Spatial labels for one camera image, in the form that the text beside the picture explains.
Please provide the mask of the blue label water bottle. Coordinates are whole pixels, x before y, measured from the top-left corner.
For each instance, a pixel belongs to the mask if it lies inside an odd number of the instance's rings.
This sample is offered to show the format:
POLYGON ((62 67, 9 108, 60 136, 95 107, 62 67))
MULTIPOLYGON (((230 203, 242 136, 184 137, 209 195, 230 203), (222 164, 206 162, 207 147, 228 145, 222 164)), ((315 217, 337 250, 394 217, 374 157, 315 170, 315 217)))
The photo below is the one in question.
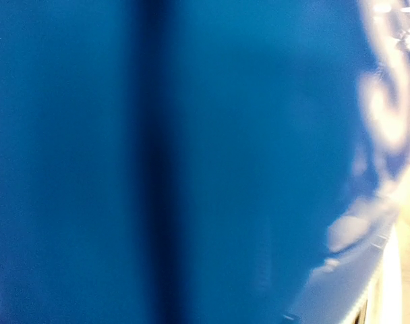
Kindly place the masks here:
POLYGON ((0 1, 0 323, 400 323, 410 1, 0 1))

